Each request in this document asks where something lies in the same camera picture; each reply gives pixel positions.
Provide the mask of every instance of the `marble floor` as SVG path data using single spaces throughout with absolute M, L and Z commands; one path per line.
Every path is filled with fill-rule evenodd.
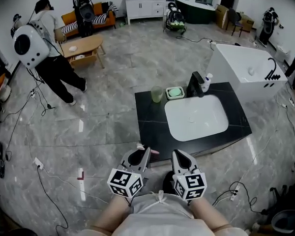
M 103 60 L 106 68 L 101 69 L 97 62 L 76 69 L 78 75 L 88 80 L 87 92 L 67 86 L 77 100 L 71 107 L 46 85 L 41 85 L 46 100 L 55 109 L 42 117 L 43 108 L 38 97 L 30 99 L 10 142 L 8 150 L 12 158 L 6 162 L 4 179 L 0 179 L 0 206 L 17 223 L 40 236 L 56 235 L 55 226 L 58 223 L 65 225 L 65 222 L 43 192 L 33 158 L 37 157 L 45 165 L 50 176 L 59 176 L 78 188 L 78 169 L 83 168 L 85 192 L 108 202 L 112 195 L 106 181 L 111 168 L 140 140 L 134 93 L 150 90 L 154 85 L 164 88 L 187 85 L 193 71 L 199 71 L 202 76 L 206 74 L 213 53 L 205 40 L 192 43 L 175 39 L 176 33 L 163 33 L 162 22 L 158 20 L 134 21 L 130 26 L 105 29 L 100 34 L 105 39 L 107 54 Z M 253 32 L 243 32 L 241 38 L 235 33 L 232 37 L 215 24 L 188 25 L 185 37 L 193 40 L 207 37 L 254 47 Z M 267 51 L 274 53 L 271 47 Z M 12 95 L 5 103 L 6 113 L 1 119 L 24 105 L 35 82 L 25 68 L 20 67 L 11 87 Z M 289 103 L 290 93 L 295 99 L 294 92 L 285 87 L 279 91 L 277 100 L 288 106 L 289 117 L 295 126 L 295 108 Z M 275 98 L 252 102 L 243 108 L 252 135 L 220 152 L 200 156 L 197 161 L 208 182 L 205 196 L 212 203 L 252 165 L 242 182 L 250 197 L 258 197 L 253 209 L 261 211 L 273 203 L 273 195 L 269 192 L 271 186 L 280 188 L 295 182 L 295 174 L 291 173 L 295 137 L 286 110 Z M 17 115 L 11 115 L 0 124 L 0 141 L 4 148 L 16 120 Z M 262 149 L 263 153 L 252 163 Z M 170 168 L 169 165 L 152 168 L 143 191 L 157 191 Z M 59 229 L 60 234 L 74 235 L 91 225 L 106 203 L 88 195 L 83 200 L 78 189 L 50 176 L 41 171 L 47 193 L 69 224 L 67 230 Z M 235 201 L 224 200 L 217 209 L 234 226 L 244 229 L 256 220 L 263 220 L 262 216 L 250 211 L 243 188 Z

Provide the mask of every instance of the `white cabinet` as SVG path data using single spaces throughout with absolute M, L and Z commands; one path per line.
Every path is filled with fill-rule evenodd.
M 163 17 L 166 0 L 126 0 L 128 24 L 131 19 Z

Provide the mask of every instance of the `soap dispenser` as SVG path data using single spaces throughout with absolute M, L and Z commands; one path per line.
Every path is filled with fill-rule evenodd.
M 206 76 L 204 84 L 201 85 L 201 89 L 203 92 L 208 91 L 208 88 L 210 87 L 212 78 L 213 78 L 213 75 L 210 73 Z

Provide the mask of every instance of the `green soap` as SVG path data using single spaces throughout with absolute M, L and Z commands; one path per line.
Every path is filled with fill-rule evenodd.
M 180 94 L 181 94 L 181 91 L 178 88 L 173 88 L 173 89 L 169 90 L 169 96 L 170 97 L 176 97 L 176 96 L 178 96 Z

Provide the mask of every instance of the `drawer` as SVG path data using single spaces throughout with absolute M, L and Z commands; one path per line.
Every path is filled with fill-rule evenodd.
M 152 8 L 157 9 L 157 8 L 164 8 L 165 3 L 163 1 L 153 1 L 152 2 Z
M 154 9 L 152 11 L 152 16 L 160 16 L 160 17 L 163 17 L 163 14 L 164 14 L 164 9 Z
M 72 57 L 70 59 L 69 62 L 73 68 L 86 66 L 86 65 L 89 65 L 90 63 L 94 63 L 97 60 L 95 52 L 83 53 L 83 55 L 85 55 L 85 57 L 81 59 L 75 59 L 75 57 Z

